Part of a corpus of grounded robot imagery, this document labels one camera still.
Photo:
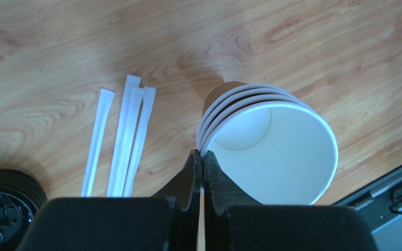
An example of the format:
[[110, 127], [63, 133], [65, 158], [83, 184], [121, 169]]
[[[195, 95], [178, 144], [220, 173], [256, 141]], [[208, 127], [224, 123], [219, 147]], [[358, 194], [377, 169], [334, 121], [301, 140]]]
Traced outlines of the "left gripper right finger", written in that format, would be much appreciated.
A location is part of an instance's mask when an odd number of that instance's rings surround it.
[[203, 158], [206, 250], [231, 250], [230, 207], [260, 206], [220, 167], [212, 151]]

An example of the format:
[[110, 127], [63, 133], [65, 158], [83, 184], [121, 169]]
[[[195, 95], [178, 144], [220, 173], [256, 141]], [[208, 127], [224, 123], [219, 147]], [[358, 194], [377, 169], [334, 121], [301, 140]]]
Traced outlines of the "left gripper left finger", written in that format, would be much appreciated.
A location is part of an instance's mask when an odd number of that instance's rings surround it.
[[202, 164], [191, 150], [183, 168], [151, 197], [169, 202], [171, 218], [165, 250], [197, 250]]

